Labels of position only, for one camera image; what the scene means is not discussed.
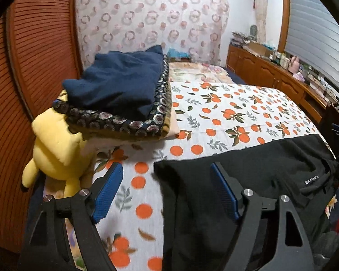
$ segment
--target stack of folded bedding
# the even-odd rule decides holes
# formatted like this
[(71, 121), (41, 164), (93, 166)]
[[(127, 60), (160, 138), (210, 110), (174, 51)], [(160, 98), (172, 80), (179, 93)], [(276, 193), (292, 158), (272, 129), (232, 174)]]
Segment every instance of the stack of folded bedding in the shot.
[(70, 132), (86, 139), (160, 139), (170, 131), (168, 58), (159, 45), (97, 54), (81, 79), (65, 80), (63, 86), (68, 100), (55, 100), (53, 108), (66, 115)]

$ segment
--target blue gripper pad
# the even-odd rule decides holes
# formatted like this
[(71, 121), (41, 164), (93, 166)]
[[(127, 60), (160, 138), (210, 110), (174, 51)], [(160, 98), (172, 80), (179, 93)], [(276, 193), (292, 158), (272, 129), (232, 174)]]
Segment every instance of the blue gripper pad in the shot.
[(238, 221), (244, 212), (241, 195), (243, 188), (237, 179), (227, 175), (219, 162), (211, 164), (210, 177), (226, 215), (231, 220)]
[(123, 166), (114, 162), (103, 177), (94, 181), (90, 188), (94, 196), (94, 212), (92, 214), (94, 224), (107, 216), (122, 180)]

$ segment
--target bed sheet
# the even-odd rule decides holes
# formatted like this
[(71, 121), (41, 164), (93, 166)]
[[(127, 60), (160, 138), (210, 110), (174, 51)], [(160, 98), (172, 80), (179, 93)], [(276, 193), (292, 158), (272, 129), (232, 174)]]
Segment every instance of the bed sheet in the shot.
[[(97, 225), (118, 270), (161, 270), (162, 196), (153, 163), (194, 159), (272, 140), (319, 134), (315, 125), (277, 89), (237, 84), (173, 82), (172, 98), (180, 134), (175, 139), (103, 148), (93, 181), (116, 161), (124, 178), (107, 216)], [(46, 186), (44, 194), (50, 193)], [(77, 267), (84, 269), (75, 233), (67, 223)]]
[(171, 82), (233, 83), (226, 70), (206, 63), (171, 62)]

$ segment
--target plush toy leg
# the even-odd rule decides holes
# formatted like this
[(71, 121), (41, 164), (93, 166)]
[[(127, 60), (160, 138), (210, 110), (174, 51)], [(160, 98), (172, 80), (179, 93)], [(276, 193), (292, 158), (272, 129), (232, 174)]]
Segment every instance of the plush toy leg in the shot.
[(68, 179), (65, 183), (64, 198), (75, 195), (78, 191), (80, 191), (80, 189), (79, 178)]
[(22, 185), (24, 186), (23, 190), (28, 189), (34, 184), (38, 173), (39, 169), (36, 167), (34, 159), (31, 159), (29, 163), (26, 164), (23, 171), (22, 176)]

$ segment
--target cabinet door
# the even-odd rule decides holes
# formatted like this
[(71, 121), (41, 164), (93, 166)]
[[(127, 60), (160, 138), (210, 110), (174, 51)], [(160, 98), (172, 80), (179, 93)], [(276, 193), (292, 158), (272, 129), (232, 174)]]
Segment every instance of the cabinet door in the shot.
[(236, 64), (239, 59), (239, 48), (230, 46), (228, 48), (227, 66), (236, 71)]
[(257, 86), (274, 88), (281, 75), (274, 66), (259, 59), (259, 67), (254, 75), (254, 81)]
[(291, 79), (290, 76), (283, 75), (277, 88), (287, 95), (295, 104), (299, 104), (303, 97), (304, 90), (296, 82), (296, 79)]
[(247, 84), (255, 85), (255, 66), (256, 57), (245, 50), (239, 54), (239, 60), (236, 65), (236, 74), (241, 77)]

